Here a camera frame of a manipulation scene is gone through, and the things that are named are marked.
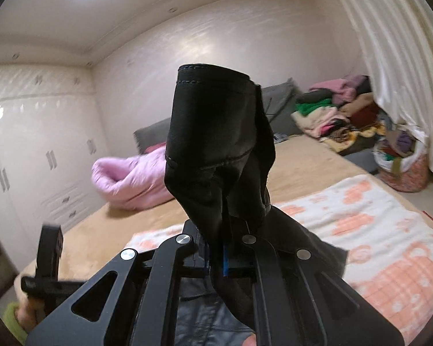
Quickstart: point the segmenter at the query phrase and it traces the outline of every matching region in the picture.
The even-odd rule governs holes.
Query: white curtain
[[[433,11],[425,0],[340,0],[356,30],[376,103],[425,140],[433,171]]]

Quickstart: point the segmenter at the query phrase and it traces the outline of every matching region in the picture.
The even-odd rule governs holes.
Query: metal screw
[[[190,240],[191,237],[187,234],[180,234],[178,237],[176,237],[176,241],[181,245],[185,245],[186,243],[189,243]]]
[[[297,258],[300,260],[308,260],[311,257],[311,253],[307,249],[299,249],[297,251]]]
[[[132,260],[135,257],[135,250],[134,249],[124,249],[120,253],[120,257],[124,260]]]
[[[244,235],[242,237],[242,241],[246,245],[252,245],[252,244],[254,244],[257,241],[257,239],[253,235],[247,234],[247,235]]]

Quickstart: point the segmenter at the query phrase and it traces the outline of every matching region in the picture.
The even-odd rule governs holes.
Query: white blanket with orange pattern
[[[277,204],[322,240],[350,251],[344,280],[403,334],[408,345],[433,314],[433,229],[369,175]],[[128,248],[156,248],[183,225],[135,234]]]

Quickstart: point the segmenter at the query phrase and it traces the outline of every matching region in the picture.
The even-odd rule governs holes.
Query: green cloth
[[[297,110],[300,112],[300,114],[303,117],[305,117],[315,109],[321,108],[322,106],[331,106],[331,105],[332,105],[332,99],[324,99],[318,101],[317,103],[299,103],[296,105],[296,107]]]
[[[16,339],[24,345],[27,339],[27,333],[21,328],[16,320],[15,312],[19,308],[19,303],[10,303],[3,314],[3,323]]]

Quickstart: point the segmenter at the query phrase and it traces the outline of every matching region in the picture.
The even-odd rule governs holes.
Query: white wardrobe
[[[0,66],[0,242],[18,270],[43,223],[65,232],[104,204],[90,177],[108,154],[88,69]]]

